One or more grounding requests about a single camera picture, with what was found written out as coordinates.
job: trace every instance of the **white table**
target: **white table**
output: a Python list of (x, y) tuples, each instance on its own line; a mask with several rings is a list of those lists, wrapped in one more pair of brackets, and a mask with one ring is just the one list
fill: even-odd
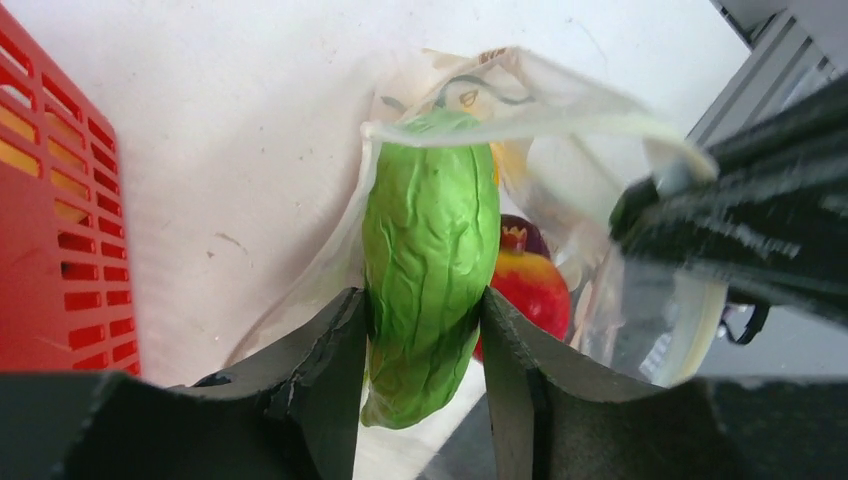
[[(532, 3), (6, 0), (118, 131), (145, 377), (218, 369), (320, 248), (354, 185), (373, 52), (522, 45), (682, 133), (748, 55), (705, 0)], [(422, 425), (363, 433), (358, 477), (414, 478), (483, 390), (475, 365)]]

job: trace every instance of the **red plastic crate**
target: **red plastic crate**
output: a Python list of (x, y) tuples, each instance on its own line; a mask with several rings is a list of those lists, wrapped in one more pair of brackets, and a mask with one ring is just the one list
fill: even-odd
[(0, 6), (0, 370), (138, 375), (115, 131)]

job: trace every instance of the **white tabletop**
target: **white tabletop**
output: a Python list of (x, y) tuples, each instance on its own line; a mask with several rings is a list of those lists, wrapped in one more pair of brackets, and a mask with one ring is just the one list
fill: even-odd
[[(163, 385), (220, 368), (332, 230), (382, 68), (374, 52), (521, 45), (682, 133), (748, 55), (705, 0), (4, 4), (118, 132), (142, 368)], [(479, 398), (477, 370), (406, 438), (437, 449)]]

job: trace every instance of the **green vegetable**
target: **green vegetable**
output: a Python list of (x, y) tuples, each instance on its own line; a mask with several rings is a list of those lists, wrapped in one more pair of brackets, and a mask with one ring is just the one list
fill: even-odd
[[(435, 110), (405, 128), (437, 133), (477, 124), (471, 115)], [(373, 319), (364, 425), (409, 427), (456, 393), (498, 255), (494, 176), (488, 145), (383, 145), (362, 225)]]

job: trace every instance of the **translucent bag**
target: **translucent bag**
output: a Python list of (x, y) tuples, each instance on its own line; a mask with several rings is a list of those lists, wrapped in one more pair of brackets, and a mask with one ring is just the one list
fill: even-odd
[[(660, 194), (673, 193), (692, 182), (712, 181), (717, 172), (713, 161), (634, 100), (520, 48), (472, 59), (423, 51), (399, 63), (402, 68), (378, 86), (371, 120), (362, 126), (358, 183), (338, 227), (230, 361), (299, 326), (342, 288), (362, 285), (360, 227), (383, 143), (488, 143), (500, 176), (502, 211), (519, 213), (539, 227), (572, 293), (566, 343), (610, 365), (616, 331), (625, 322), (624, 263), (607, 237), (610, 212), (625, 186), (646, 172)], [(409, 133), (397, 126), (434, 108), (464, 111), (481, 123), (440, 135)], [(707, 291), (697, 311), (688, 312), (708, 319), (706, 324), (695, 322), (698, 329), (710, 329), (712, 310), (718, 308), (714, 332), (723, 287), (688, 278), (685, 282), (687, 289)], [(676, 328), (676, 322), (668, 323), (667, 330)], [(689, 345), (684, 357), (693, 358), (678, 359), (678, 364), (690, 364), (684, 370), (700, 364), (706, 353), (703, 345), (692, 350)], [(648, 380), (667, 383), (685, 373)]]

